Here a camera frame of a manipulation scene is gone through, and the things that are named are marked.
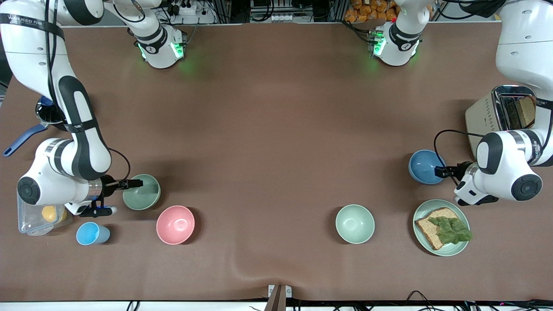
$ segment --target transparent plastic container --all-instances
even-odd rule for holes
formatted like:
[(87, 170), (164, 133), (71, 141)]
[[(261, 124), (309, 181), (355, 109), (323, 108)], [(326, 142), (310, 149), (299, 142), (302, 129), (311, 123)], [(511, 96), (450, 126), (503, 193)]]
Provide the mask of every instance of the transparent plastic container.
[(30, 236), (45, 235), (52, 229), (72, 222), (73, 216), (63, 205), (30, 205), (17, 195), (19, 232)]

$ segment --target plate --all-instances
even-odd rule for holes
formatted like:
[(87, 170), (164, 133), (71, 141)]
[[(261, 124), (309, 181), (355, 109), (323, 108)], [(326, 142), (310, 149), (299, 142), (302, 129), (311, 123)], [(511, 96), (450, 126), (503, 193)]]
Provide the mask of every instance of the plate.
[(463, 212), (461, 212), (461, 210), (458, 207), (456, 207), (453, 203), (448, 202), (446, 200), (434, 199), (434, 200), (430, 200), (422, 203), (417, 208), (417, 210), (415, 210), (415, 215), (413, 216), (413, 230), (415, 231), (415, 236), (417, 240), (419, 240), (419, 243), (427, 251), (435, 255), (438, 255), (438, 256), (457, 255), (458, 253), (462, 252), (465, 249), (465, 247), (467, 247), (468, 242), (459, 242), (457, 244), (448, 243), (436, 251), (435, 249), (432, 248), (432, 246), (426, 239), (426, 236), (419, 229), (419, 226), (417, 226), (415, 223), (417, 220), (427, 217), (428, 214), (440, 208), (449, 208), (450, 210), (452, 210), (457, 215), (457, 217), (459, 217), (459, 220), (461, 220), (469, 230), (471, 229), (468, 225), (467, 217), (463, 214)]

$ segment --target cup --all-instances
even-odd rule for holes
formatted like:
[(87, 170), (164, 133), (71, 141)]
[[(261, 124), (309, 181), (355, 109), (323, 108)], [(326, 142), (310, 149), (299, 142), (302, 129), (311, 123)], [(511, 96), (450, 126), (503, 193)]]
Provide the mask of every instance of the cup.
[(94, 222), (82, 224), (77, 230), (77, 242), (80, 245), (100, 244), (109, 239), (110, 231)]

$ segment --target blue pan handle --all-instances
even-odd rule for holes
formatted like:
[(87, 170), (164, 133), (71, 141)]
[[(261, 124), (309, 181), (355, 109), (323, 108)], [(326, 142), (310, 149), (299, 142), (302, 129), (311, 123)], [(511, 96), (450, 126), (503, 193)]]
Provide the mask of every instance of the blue pan handle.
[(32, 135), (35, 135), (36, 133), (44, 132), (46, 131), (47, 127), (43, 124), (37, 124), (33, 126), (32, 128), (26, 130), (19, 138), (13, 142), (11, 146), (8, 147), (4, 151), (4, 156), (9, 157), (11, 156), (19, 147), (21, 147)]

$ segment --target green leaf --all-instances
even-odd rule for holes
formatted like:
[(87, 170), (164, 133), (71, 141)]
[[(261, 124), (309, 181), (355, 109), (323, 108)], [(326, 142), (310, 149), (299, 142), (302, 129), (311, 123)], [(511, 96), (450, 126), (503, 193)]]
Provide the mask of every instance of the green leaf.
[(469, 231), (467, 226), (458, 218), (446, 218), (446, 217), (431, 217), (428, 221), (438, 226), (438, 238), (444, 244), (470, 241), (472, 239), (472, 232)]

